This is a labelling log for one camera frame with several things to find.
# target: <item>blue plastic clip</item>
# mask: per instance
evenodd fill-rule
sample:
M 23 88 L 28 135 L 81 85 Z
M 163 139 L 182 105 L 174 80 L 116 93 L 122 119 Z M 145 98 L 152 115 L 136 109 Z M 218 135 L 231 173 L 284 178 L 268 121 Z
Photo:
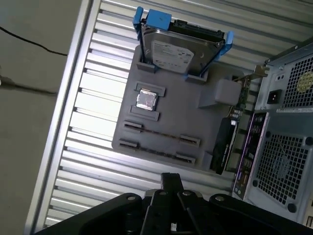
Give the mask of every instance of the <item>blue plastic clip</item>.
M 220 53 L 218 53 L 215 56 L 214 61 L 218 61 L 222 55 L 226 54 L 226 52 L 228 52 L 231 49 L 231 47 L 233 46 L 233 39 L 234 39 L 234 32 L 233 31 L 229 31 L 227 33 L 225 45 L 220 50 Z
M 137 7 L 136 13 L 133 18 L 133 26 L 137 33 L 137 40 L 140 41 L 141 38 L 141 17 L 143 14 L 143 8 L 141 6 Z
M 171 14 L 150 9 L 147 15 L 146 25 L 149 27 L 159 28 L 167 31 L 170 26 L 171 20 Z

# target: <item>ribbed aluminum panel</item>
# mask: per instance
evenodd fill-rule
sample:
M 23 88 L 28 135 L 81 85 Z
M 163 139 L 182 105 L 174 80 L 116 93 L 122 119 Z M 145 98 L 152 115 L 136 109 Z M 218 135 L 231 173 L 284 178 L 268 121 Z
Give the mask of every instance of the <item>ribbed aluminum panel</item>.
M 255 2 L 83 0 L 25 234 L 125 192 L 144 196 L 146 190 L 159 188 L 162 172 L 179 173 L 183 185 L 204 198 L 230 193 L 233 173 L 218 176 L 126 156 L 115 153 L 111 141 L 138 45 L 132 26 L 138 6 L 144 7 L 144 15 L 153 8 L 203 27 L 233 30 L 233 49 L 221 62 L 249 72 L 268 57 L 305 40 L 312 31 L 307 19 L 313 11 L 285 6 L 282 10 L 278 7 L 282 0 Z M 253 91 L 259 89 L 258 84 L 253 82 Z M 249 96 L 248 110 L 253 109 L 255 98 Z M 247 120 L 245 115 L 242 129 Z M 239 136 L 237 145 L 242 142 Z

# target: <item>ventilation grille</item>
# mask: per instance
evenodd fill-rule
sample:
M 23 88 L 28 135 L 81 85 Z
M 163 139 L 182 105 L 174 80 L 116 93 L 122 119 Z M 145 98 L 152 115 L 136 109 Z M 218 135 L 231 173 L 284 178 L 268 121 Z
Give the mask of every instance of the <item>ventilation grille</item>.
M 313 57 L 300 61 L 291 69 L 284 108 L 307 107 L 313 105 Z
M 266 141 L 257 172 L 258 187 L 282 204 L 295 199 L 308 150 L 302 138 L 272 135 Z

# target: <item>blue drive bracket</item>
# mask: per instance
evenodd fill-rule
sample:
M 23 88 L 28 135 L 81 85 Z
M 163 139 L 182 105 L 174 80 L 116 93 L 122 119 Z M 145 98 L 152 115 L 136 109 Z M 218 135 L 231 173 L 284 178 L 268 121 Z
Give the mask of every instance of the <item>blue drive bracket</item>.
M 144 68 L 144 65 L 146 63 L 146 58 L 144 55 L 144 48 L 143 48 L 143 41 L 142 41 L 142 33 L 141 33 L 141 18 L 143 15 L 143 8 L 138 7 L 135 13 L 135 16 L 133 18 L 133 26 L 136 30 L 137 33 L 137 40 L 140 42 L 140 47 L 141 47 L 141 68 Z M 167 14 L 161 11 L 156 11 L 153 9 L 150 9 L 146 18 L 146 25 L 149 27 L 153 28 L 159 28 L 162 30 L 168 30 L 170 23 L 172 20 L 172 15 Z M 159 67 L 156 65 L 154 66 L 154 72 L 156 72 Z
M 227 33 L 226 36 L 226 40 L 225 40 L 225 44 L 222 47 L 222 49 L 220 50 L 220 52 L 212 59 L 212 61 L 210 63 L 208 63 L 203 69 L 202 72 L 200 73 L 200 77 L 202 77 L 204 75 L 204 73 L 207 71 L 208 67 L 210 66 L 210 64 L 214 61 L 218 61 L 220 59 L 220 57 L 224 54 L 226 54 L 233 46 L 233 39 L 234 39 L 234 32 L 233 31 L 229 31 Z
M 143 53 L 143 41 L 142 41 L 142 34 L 141 34 L 141 17 L 143 14 L 143 8 L 141 6 L 137 7 L 136 13 L 133 18 L 133 26 L 137 33 L 137 40 L 140 42 L 141 48 L 141 62 L 145 63 L 146 58 L 145 54 Z
M 170 27 L 171 20 L 171 14 L 150 9 L 147 15 L 146 25 L 167 31 Z
M 190 74 L 184 74 L 183 78 L 186 82 L 196 83 L 196 84 L 204 84 L 206 82 L 206 77 L 198 77 Z

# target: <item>hard drive label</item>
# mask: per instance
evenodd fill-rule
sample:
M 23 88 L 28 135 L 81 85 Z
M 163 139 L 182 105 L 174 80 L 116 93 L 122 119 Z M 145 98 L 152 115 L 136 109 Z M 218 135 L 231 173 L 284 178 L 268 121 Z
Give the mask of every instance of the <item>hard drive label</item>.
M 152 41 L 153 63 L 165 70 L 184 73 L 194 57 L 190 50 L 161 41 Z

